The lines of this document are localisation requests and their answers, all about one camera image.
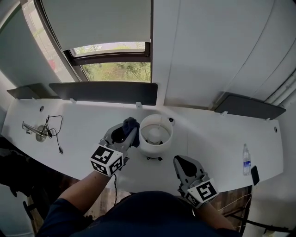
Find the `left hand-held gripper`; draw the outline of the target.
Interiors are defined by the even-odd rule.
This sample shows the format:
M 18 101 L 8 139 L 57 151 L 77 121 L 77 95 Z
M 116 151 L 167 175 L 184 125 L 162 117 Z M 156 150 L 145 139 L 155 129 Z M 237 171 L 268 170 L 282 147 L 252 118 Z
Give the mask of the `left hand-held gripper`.
M 128 135 L 125 135 L 123 123 L 111 127 L 90 157 L 94 171 L 111 177 L 120 170 L 129 160 L 127 150 L 133 144 L 136 134 L 137 128 L 134 127 Z

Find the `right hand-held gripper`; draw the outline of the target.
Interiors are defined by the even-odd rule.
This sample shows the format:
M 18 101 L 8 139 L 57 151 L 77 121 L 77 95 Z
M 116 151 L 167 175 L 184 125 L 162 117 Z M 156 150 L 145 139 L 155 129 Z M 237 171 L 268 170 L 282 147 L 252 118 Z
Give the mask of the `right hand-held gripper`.
M 185 177 L 198 177 L 191 183 L 181 184 L 178 191 L 194 208 L 212 201 L 219 191 L 216 188 L 213 178 L 209 178 L 206 172 L 203 172 L 201 164 L 187 156 L 175 156 L 173 159 L 175 172 L 181 183 L 185 183 Z

